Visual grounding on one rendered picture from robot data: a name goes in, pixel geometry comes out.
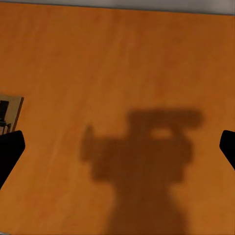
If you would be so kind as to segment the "mousetrap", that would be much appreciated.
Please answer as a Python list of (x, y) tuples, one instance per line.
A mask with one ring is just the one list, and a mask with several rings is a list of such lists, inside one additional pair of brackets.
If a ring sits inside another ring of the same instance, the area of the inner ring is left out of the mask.
[(0, 94), (0, 136), (15, 132), (24, 98)]

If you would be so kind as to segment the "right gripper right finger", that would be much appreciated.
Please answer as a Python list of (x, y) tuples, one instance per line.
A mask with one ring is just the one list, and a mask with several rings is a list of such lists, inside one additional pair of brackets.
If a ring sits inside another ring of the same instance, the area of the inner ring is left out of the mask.
[(235, 170), (235, 132), (224, 130), (219, 147)]

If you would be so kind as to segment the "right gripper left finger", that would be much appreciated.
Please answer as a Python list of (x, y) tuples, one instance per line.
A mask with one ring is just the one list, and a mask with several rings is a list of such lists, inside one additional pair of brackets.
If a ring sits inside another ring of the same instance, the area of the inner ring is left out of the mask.
[(0, 189), (25, 149), (22, 131), (0, 136)]

